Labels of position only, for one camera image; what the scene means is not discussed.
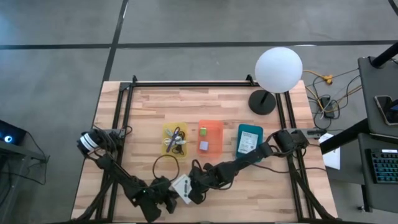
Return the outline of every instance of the white sphere lamp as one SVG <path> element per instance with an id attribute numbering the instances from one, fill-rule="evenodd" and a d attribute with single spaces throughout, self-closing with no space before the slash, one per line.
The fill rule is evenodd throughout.
<path id="1" fill-rule="evenodd" d="M 263 90 L 254 91 L 249 99 L 250 109 L 259 115 L 271 113 L 276 106 L 270 93 L 291 90 L 301 79 L 303 63 L 300 57 L 286 47 L 275 47 L 264 52 L 256 63 L 254 76 Z"/>

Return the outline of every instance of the teal container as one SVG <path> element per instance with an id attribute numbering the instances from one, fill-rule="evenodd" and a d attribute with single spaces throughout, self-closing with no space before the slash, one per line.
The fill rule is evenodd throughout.
<path id="1" fill-rule="evenodd" d="M 239 158 L 260 145 L 262 143 L 262 134 L 263 129 L 260 126 L 240 124 L 238 128 L 238 141 L 236 143 L 236 157 Z"/>

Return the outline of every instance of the concrete floor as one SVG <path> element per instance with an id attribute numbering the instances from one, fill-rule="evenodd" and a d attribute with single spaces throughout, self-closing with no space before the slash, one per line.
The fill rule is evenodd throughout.
<path id="1" fill-rule="evenodd" d="M 121 3 L 2 0 L 0 45 L 110 44 Z M 130 0 L 119 42 L 394 40 L 397 20 L 386 0 Z M 291 47 L 304 69 L 334 75 L 357 68 L 358 57 L 378 55 L 386 48 Z M 109 79 L 137 75 L 140 80 L 242 80 L 254 73 L 258 56 L 267 49 L 118 49 Z M 109 49 L 0 50 L 0 119 L 29 130 L 51 155 L 47 184 L 24 181 L 12 223 L 70 217 L 83 162 L 76 140 L 92 124 L 108 55 Z M 333 95 L 356 75 L 336 78 L 332 86 L 320 83 L 318 91 Z M 306 84 L 314 78 L 303 75 Z M 330 128 L 344 129 L 365 117 L 358 92 Z M 41 177 L 42 169 L 32 169 L 31 175 Z M 358 185 L 333 179 L 330 183 L 340 218 L 396 223 L 397 214 L 357 211 L 362 205 Z"/>

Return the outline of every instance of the yellow container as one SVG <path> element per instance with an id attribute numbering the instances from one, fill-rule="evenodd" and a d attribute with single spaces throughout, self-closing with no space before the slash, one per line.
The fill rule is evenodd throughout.
<path id="1" fill-rule="evenodd" d="M 179 127 L 180 132 L 179 136 L 183 136 L 183 140 L 187 141 L 187 124 L 185 122 L 176 122 L 176 123 L 167 123 L 163 124 L 163 133 L 162 133 L 162 155 L 169 154 L 172 156 L 175 156 L 176 158 L 184 158 L 187 156 L 187 143 L 181 145 L 181 150 L 177 148 L 178 144 L 174 144 L 171 148 L 170 151 L 167 152 L 167 148 L 169 144 L 165 144 L 167 142 L 167 139 L 171 139 L 172 136 L 169 135 L 170 133 L 174 133 L 175 129 Z"/>

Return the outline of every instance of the wooden tabletop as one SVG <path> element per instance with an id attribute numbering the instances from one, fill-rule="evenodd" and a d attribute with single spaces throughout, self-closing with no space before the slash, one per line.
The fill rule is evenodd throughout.
<path id="1" fill-rule="evenodd" d="M 105 82 L 101 91 L 95 125 L 109 129 L 113 122 L 116 98 L 120 82 Z M 134 88 L 129 125 L 133 130 L 126 137 L 122 166 L 131 174 L 152 182 L 152 165 L 160 156 L 162 126 L 169 122 L 186 122 L 188 155 L 179 159 L 180 175 L 188 174 L 192 159 L 203 165 L 232 161 L 236 152 L 239 124 L 253 124 L 264 128 L 264 139 L 280 129 L 277 108 L 269 115 L 254 114 L 248 106 L 250 94 L 257 87 L 143 87 Z M 303 81 L 290 91 L 298 128 L 313 128 L 312 114 Z M 290 127 L 284 96 L 285 119 Z M 223 153 L 219 159 L 203 158 L 196 154 L 198 122 L 213 119 L 224 122 Z M 304 156 L 306 167 L 321 167 L 322 154 L 318 147 L 308 147 Z M 286 171 L 287 161 L 278 157 L 264 159 L 260 165 Z M 162 158 L 156 165 L 157 175 L 173 178 L 176 165 L 171 158 Z M 335 203 L 326 172 L 307 170 L 312 192 L 333 216 L 337 216 Z M 72 218 L 81 215 L 100 189 L 102 170 L 86 160 L 81 174 Z M 308 217 L 303 193 L 300 191 L 304 214 Z M 169 214 L 164 205 L 159 205 L 162 215 L 157 222 L 289 222 L 297 216 L 292 198 L 288 174 L 277 174 L 249 166 L 236 176 L 229 190 L 209 190 L 206 200 L 196 205 L 186 205 L 177 199 L 174 214 Z M 114 213 L 115 222 L 145 222 L 140 208 L 134 208 L 119 186 Z"/>

